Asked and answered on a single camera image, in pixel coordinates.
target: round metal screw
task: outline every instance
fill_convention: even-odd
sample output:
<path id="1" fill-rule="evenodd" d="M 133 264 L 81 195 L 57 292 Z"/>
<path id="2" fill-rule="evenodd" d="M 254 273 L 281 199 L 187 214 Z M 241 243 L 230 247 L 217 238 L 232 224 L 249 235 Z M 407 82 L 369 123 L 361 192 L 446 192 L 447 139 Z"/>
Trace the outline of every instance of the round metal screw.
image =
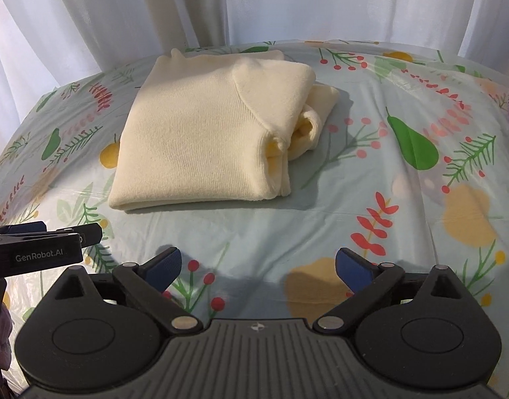
<path id="1" fill-rule="evenodd" d="M 325 330 L 336 330 L 343 327 L 343 319 L 339 317 L 322 317 L 317 321 L 317 325 Z"/>
<path id="2" fill-rule="evenodd" d="M 176 317 L 171 321 L 171 325 L 177 330 L 190 330 L 197 325 L 197 319 L 187 316 Z"/>

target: white crosshair logo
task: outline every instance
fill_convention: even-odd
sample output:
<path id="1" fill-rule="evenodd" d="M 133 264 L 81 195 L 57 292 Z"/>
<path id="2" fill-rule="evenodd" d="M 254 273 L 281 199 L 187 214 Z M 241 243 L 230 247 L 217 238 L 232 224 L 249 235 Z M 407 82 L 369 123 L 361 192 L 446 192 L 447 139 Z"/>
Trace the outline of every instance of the white crosshair logo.
<path id="1" fill-rule="evenodd" d="M 255 322 L 252 326 L 251 326 L 251 329 L 256 331 L 257 333 L 258 332 L 261 332 L 263 329 L 265 329 L 266 326 L 261 324 L 260 322 Z"/>

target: finger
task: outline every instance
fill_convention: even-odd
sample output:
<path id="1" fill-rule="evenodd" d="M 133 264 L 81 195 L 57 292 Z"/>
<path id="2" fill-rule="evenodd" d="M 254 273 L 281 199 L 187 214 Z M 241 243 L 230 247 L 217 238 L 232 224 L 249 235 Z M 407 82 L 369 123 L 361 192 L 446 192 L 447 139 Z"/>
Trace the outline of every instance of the finger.
<path id="1" fill-rule="evenodd" d="M 9 310 L 4 304 L 1 305 L 0 312 L 0 345 L 3 345 L 9 339 L 12 331 L 12 320 Z"/>
<path id="2" fill-rule="evenodd" d="M 0 369 L 9 370 L 11 367 L 11 344 L 7 340 L 3 345 L 0 345 Z"/>

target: white curtain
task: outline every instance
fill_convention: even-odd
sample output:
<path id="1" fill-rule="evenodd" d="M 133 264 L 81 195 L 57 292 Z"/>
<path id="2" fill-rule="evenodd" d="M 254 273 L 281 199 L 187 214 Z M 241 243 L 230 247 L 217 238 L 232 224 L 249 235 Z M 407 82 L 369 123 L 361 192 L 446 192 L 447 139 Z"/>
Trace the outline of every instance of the white curtain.
<path id="1" fill-rule="evenodd" d="M 378 40 L 509 73 L 509 0 L 0 0 L 0 152 L 54 87 L 171 48 Z"/>

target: ribbed knit fabric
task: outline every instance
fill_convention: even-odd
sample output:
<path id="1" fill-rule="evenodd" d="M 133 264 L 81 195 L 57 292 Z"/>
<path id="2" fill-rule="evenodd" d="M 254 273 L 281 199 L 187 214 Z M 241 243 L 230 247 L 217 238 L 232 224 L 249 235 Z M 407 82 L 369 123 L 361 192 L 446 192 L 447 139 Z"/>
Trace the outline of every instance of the ribbed knit fabric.
<path id="1" fill-rule="evenodd" d="M 315 74 L 272 53 L 159 57 L 121 135 L 109 205 L 288 195 L 288 148 Z"/>

